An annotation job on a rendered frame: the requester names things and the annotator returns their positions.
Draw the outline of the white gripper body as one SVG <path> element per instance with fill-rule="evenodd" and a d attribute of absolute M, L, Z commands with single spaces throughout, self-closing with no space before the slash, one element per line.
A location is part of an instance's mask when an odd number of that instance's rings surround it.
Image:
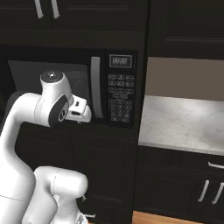
<path fill-rule="evenodd" d="M 89 123 L 92 118 L 92 112 L 89 106 L 78 108 L 72 106 L 69 108 L 66 119 L 77 123 Z"/>

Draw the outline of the black microwave oven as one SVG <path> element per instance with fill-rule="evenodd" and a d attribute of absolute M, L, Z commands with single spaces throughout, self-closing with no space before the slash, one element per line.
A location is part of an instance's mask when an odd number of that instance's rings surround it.
<path fill-rule="evenodd" d="M 134 126 L 137 52 L 131 50 L 105 52 L 107 121 L 112 127 Z"/>

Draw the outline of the black microwave door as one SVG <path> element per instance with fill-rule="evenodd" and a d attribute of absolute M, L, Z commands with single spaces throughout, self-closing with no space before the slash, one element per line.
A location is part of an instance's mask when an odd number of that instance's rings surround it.
<path fill-rule="evenodd" d="M 92 103 L 91 58 L 100 57 L 101 109 L 103 118 L 96 118 Z M 83 48 L 0 47 L 0 87 L 8 97 L 16 90 L 39 94 L 40 75 L 61 71 L 69 80 L 72 93 L 87 100 L 96 123 L 107 121 L 105 52 Z"/>

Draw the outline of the black base cupboard door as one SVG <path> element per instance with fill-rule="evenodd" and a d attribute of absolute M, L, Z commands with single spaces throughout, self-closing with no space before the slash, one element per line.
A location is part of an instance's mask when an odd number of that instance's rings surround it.
<path fill-rule="evenodd" d="M 15 145 L 16 153 L 34 171 L 39 166 L 72 170 L 74 156 L 68 133 L 24 122 Z"/>
<path fill-rule="evenodd" d="M 174 171 L 138 166 L 134 208 L 140 212 L 197 220 L 208 192 L 199 202 L 206 181 L 213 176 L 202 171 Z"/>
<path fill-rule="evenodd" d="M 137 141 L 78 133 L 71 138 L 74 169 L 88 179 L 80 210 L 95 224 L 131 224 Z"/>
<path fill-rule="evenodd" d="M 218 202 L 215 205 L 212 204 L 212 201 L 214 200 L 214 197 L 220 187 L 220 183 L 221 182 L 214 183 L 211 201 L 209 202 L 209 214 L 211 215 L 211 220 L 216 224 L 224 224 L 224 188 Z"/>

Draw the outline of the black drawer front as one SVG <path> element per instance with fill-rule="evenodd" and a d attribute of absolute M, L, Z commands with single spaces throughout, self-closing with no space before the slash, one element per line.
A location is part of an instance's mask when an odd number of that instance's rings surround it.
<path fill-rule="evenodd" d="M 208 163 L 224 166 L 224 156 L 184 151 L 179 166 L 189 171 L 224 179 L 224 169 L 211 167 Z"/>

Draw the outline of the black wall cupboard door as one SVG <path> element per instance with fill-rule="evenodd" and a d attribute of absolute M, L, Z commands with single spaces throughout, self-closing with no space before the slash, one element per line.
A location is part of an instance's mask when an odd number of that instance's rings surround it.
<path fill-rule="evenodd" d="M 59 17 L 53 28 L 74 31 L 141 32 L 148 0 L 57 0 Z"/>
<path fill-rule="evenodd" d="M 150 0 L 148 55 L 224 60 L 224 0 Z"/>
<path fill-rule="evenodd" d="M 0 0 L 0 29 L 51 30 L 49 1 L 40 0 L 44 16 L 38 18 L 34 0 Z"/>

